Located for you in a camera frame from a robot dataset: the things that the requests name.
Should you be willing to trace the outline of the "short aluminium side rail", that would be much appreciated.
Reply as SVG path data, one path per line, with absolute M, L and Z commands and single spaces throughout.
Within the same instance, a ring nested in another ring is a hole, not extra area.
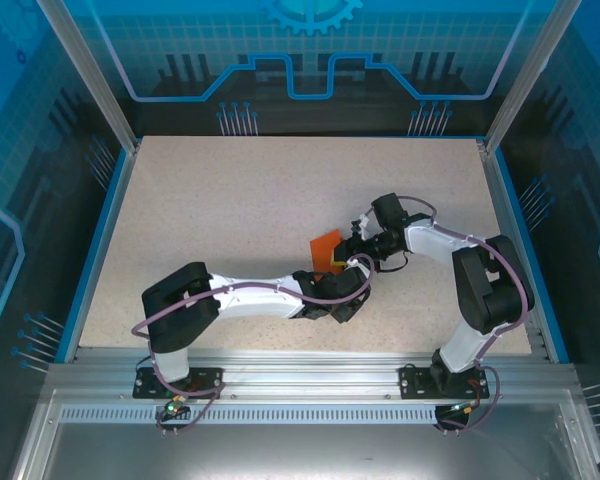
M 521 261 L 520 252 L 518 251 L 518 248 L 516 247 L 516 244 L 514 243 L 514 238 L 512 238 L 510 236 L 510 234 L 513 232 L 513 229 L 508 225 L 508 221 L 511 219 L 511 217 L 507 213 L 508 209 L 505 207 L 504 196 L 502 194 L 502 190 L 499 185 L 496 170 L 494 169 L 494 165 L 493 165 L 494 156 L 487 156 L 484 153 L 484 141 L 483 140 L 479 139 L 476 141 L 476 143 L 477 143 L 477 147 L 478 147 L 480 160 L 482 162 L 482 166 L 484 169 L 486 181 L 487 181 L 487 184 L 489 187 L 494 211 L 496 214 L 498 225 L 500 227 L 500 231 L 502 234 L 508 236 L 512 240 L 512 242 L 516 248 L 516 251 L 518 252 L 519 259 Z M 531 312 L 532 312 L 532 310 L 527 314 L 527 317 L 524 322 L 524 326 L 527 331 L 527 338 L 529 339 L 530 344 L 531 344 L 531 351 L 532 351 L 531 356 L 534 359 L 544 360 L 546 362 L 552 363 L 546 356 L 542 333 L 540 332 L 539 328 L 533 323 L 533 321 L 529 317 L 529 314 Z

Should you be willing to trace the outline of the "blue table edge strip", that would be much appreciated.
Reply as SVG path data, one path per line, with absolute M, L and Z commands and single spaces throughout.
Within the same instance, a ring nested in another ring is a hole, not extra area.
M 529 317 L 542 333 L 548 359 L 552 363 L 568 364 L 571 358 L 549 297 L 518 194 L 500 148 L 494 154 L 493 165 L 504 196 L 505 207 L 508 209 L 507 213 L 511 217 L 508 221 L 508 225 L 513 229 L 510 236 L 514 238 L 514 243 L 520 252 L 521 261 L 535 295 L 535 307 Z
M 136 158 L 136 153 L 120 154 L 116 163 L 56 350 L 55 363 L 71 363 L 79 347 Z

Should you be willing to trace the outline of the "long aluminium frame rail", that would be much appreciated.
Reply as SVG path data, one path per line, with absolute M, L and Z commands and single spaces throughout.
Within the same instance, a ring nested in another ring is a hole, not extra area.
M 120 403 L 131 397 L 139 349 L 87 348 L 68 364 L 49 368 L 42 397 L 65 402 Z M 400 398 L 399 368 L 425 367 L 427 354 L 293 352 L 192 349 L 194 367 L 223 369 L 229 403 L 395 403 Z M 561 403 L 581 399 L 579 379 L 571 364 L 550 363 L 536 355 L 490 356 L 484 365 L 501 379 L 506 404 Z

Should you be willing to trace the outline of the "aluminium frame post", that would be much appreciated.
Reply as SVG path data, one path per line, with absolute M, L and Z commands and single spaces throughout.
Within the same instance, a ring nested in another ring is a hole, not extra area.
M 556 0 L 529 55 L 498 110 L 485 138 L 484 153 L 494 156 L 551 55 L 571 23 L 582 0 Z
M 138 142 L 97 61 L 62 0 L 36 0 L 121 147 L 135 154 Z

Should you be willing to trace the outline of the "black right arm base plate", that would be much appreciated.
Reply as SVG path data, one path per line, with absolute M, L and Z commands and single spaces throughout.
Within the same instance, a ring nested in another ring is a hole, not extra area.
M 447 373 L 436 366 L 416 367 L 408 363 L 398 370 L 403 400 L 489 399 L 486 374 L 476 368 Z

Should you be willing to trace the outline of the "orange square paper sheet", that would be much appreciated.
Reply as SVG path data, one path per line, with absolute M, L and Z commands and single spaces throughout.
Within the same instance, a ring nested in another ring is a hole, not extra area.
M 338 229 L 310 241 L 312 272 L 316 280 L 328 274 L 339 274 L 344 270 L 344 266 L 330 266 L 333 249 L 341 241 L 342 236 Z

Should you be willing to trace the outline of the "grey metal tray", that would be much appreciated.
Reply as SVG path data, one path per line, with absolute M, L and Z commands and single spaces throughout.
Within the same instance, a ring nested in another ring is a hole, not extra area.
M 600 480 L 585 408 L 503 404 L 463 432 L 432 425 L 65 424 L 40 404 L 8 480 Z

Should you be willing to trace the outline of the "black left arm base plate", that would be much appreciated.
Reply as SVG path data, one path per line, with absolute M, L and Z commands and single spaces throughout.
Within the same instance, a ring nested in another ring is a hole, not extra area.
M 152 367 L 141 367 L 137 370 L 132 385 L 132 397 L 134 399 L 159 400 L 172 398 L 176 390 L 186 392 L 205 392 L 200 395 L 202 399 L 210 399 L 213 391 L 223 381 L 223 370 L 221 368 L 195 368 L 189 369 L 189 374 L 181 380 L 165 387 L 157 378 Z

